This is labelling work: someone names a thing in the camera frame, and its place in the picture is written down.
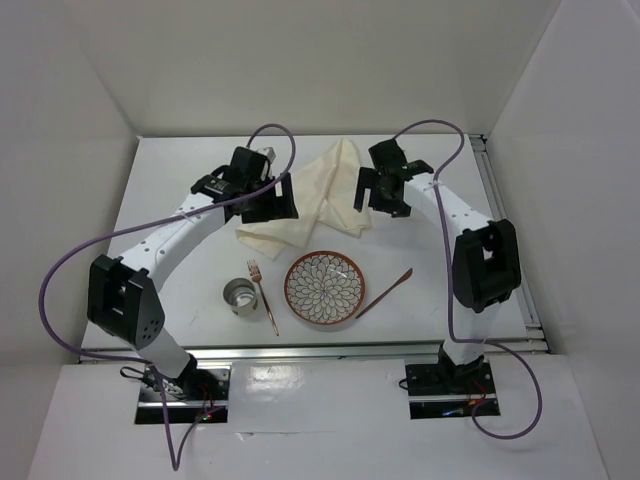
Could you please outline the floral patterned plate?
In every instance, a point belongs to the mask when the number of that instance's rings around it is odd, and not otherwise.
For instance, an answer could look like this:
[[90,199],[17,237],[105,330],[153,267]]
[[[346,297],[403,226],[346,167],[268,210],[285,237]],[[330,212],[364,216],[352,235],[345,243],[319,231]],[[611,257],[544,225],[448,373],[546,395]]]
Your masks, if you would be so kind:
[[366,296],[360,267],[344,254],[320,250],[303,255],[284,278],[284,298],[308,325],[341,327],[354,320]]

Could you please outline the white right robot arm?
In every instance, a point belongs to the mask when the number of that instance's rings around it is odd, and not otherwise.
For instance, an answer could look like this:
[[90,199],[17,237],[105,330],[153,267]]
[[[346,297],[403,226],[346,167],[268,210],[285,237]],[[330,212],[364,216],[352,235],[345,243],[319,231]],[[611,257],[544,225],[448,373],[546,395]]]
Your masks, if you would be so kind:
[[367,205],[394,218],[417,210],[442,228],[448,338],[436,379],[444,390],[460,391],[481,368],[500,305],[521,285],[515,227],[475,210],[425,161],[409,162],[394,139],[370,147],[369,155],[373,166],[359,170],[354,208]]

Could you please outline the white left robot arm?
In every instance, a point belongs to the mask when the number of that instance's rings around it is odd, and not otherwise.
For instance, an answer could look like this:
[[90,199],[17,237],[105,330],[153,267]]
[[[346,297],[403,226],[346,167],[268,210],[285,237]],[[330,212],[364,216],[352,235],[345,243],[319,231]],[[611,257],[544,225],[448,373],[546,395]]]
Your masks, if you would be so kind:
[[248,224],[297,217],[291,176],[285,174],[279,187],[272,184],[274,158],[270,147],[236,148],[229,164],[191,187],[176,221],[120,256],[101,255],[90,266],[89,321],[149,361],[176,399],[213,397],[218,382],[166,330],[159,293],[180,263],[231,218]]

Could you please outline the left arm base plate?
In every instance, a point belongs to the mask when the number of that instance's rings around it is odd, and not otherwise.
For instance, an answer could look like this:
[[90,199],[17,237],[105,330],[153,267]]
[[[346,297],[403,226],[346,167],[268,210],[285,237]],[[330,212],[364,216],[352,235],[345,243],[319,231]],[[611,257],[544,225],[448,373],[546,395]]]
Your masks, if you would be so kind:
[[[229,367],[208,371],[211,379],[199,381],[193,391],[187,392],[175,381],[163,380],[170,424],[187,425],[198,420],[203,424],[226,423],[231,379]],[[136,425],[160,425],[164,422],[160,385],[152,372],[122,367],[123,378],[140,382],[134,423]]]

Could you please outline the copper knife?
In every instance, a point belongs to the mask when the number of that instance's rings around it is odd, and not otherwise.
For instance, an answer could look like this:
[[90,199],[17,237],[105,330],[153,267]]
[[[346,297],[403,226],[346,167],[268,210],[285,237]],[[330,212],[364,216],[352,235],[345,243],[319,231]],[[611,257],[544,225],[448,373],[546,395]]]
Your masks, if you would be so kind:
[[370,310],[375,308],[383,299],[385,299],[393,290],[406,282],[413,275],[413,268],[409,268],[399,279],[397,279],[391,286],[389,286],[384,292],[378,295],[368,305],[366,305],[357,315],[356,319],[360,319]]

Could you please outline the cream cloth napkin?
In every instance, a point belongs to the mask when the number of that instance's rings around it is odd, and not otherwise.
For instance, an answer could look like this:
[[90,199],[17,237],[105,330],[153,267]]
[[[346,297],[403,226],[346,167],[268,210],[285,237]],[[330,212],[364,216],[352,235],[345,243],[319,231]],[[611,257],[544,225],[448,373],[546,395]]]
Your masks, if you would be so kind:
[[274,260],[287,247],[305,247],[317,223],[360,237],[372,227],[369,211],[354,208],[360,168],[355,144],[347,138],[338,140],[292,175],[299,217],[239,226],[238,241]]

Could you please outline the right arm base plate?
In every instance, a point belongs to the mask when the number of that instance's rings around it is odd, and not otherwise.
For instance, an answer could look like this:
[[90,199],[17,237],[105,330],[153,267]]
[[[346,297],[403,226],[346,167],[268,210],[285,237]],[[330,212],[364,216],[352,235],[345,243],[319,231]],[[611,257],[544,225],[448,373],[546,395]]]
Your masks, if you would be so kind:
[[449,419],[499,416],[500,407],[490,363],[461,378],[446,379],[436,364],[408,364],[398,386],[408,395],[410,418]]

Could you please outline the copper fork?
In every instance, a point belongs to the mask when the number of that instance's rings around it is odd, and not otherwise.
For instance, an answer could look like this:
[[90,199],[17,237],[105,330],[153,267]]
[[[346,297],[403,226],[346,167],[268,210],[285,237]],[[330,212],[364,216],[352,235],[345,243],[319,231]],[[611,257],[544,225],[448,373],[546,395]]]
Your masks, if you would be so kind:
[[271,307],[269,305],[267,296],[266,296],[265,291],[264,291],[263,286],[262,286],[262,274],[261,274],[261,271],[259,269],[259,266],[258,266],[256,261],[249,260],[247,262],[247,267],[248,267],[248,270],[249,270],[249,274],[250,274],[251,280],[258,286],[259,292],[261,294],[262,302],[264,304],[265,310],[267,312],[267,316],[268,316],[269,321],[270,321],[270,323],[272,325],[274,333],[275,333],[276,336],[280,336],[280,332],[279,332],[278,326],[276,324],[276,320],[275,320],[275,317],[273,315],[273,311],[272,311],[272,309],[271,309]]

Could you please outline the small metal cup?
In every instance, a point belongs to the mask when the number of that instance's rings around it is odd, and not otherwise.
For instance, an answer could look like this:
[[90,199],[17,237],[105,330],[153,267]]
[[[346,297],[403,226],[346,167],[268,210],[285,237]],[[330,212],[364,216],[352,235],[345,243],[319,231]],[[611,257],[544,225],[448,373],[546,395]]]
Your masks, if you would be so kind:
[[239,317],[247,317],[257,309],[258,299],[251,280],[235,278],[223,288],[222,297],[231,311]]

